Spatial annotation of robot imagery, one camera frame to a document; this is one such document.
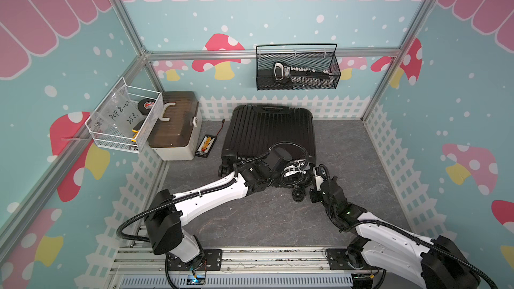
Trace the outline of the black hard-shell suitcase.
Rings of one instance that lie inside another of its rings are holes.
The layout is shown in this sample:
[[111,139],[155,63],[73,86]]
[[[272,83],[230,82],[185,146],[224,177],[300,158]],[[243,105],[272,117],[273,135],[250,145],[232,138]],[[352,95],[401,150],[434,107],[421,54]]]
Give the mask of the black hard-shell suitcase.
[[[234,109],[218,175],[227,175],[236,164],[269,154],[307,160],[313,183],[317,154],[313,115],[309,110],[267,104],[239,105]],[[291,189],[293,200],[304,200],[306,188]]]

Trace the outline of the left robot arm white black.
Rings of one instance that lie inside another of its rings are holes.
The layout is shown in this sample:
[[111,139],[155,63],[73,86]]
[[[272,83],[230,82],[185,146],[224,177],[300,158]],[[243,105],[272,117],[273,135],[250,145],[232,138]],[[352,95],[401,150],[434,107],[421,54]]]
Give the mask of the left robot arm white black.
[[231,173],[213,183],[175,195],[160,192],[148,210],[120,224],[116,235],[149,243],[155,255],[175,256],[193,268],[205,254],[184,226],[207,211],[270,186],[294,188],[308,182],[309,157],[297,143],[275,143],[262,155],[234,163]]

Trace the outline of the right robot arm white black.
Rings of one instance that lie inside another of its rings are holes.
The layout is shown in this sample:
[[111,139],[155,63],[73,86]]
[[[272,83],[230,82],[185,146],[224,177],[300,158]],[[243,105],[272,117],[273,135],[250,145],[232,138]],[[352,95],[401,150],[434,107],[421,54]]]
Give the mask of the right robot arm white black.
[[394,273],[420,288],[478,288],[495,282],[472,265],[449,238],[428,238],[385,222],[347,200],[324,165],[312,169],[312,202],[321,203],[331,223],[356,235],[347,248],[353,266],[365,263]]

